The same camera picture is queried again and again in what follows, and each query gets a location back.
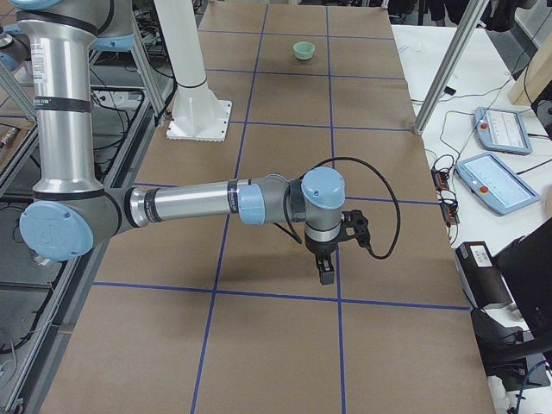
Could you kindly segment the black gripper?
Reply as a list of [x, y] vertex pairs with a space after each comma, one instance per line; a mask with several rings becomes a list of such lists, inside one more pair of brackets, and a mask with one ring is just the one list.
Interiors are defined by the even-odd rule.
[[305, 246], [317, 258], [317, 270], [321, 285], [332, 285], [335, 282], [336, 271], [331, 261], [331, 255], [336, 251], [336, 241], [315, 241], [306, 239]]

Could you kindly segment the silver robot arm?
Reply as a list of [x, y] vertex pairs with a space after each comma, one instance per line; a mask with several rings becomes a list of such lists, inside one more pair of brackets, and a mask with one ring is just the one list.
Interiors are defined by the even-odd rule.
[[320, 281], [333, 282], [331, 255], [343, 238], [345, 182], [328, 166], [287, 180], [261, 179], [173, 188], [107, 189], [96, 178], [89, 51], [135, 41], [129, 1], [20, 1], [17, 23], [30, 43], [41, 179], [19, 219], [39, 256], [65, 261], [112, 236], [150, 223], [236, 214], [246, 224], [302, 223]]

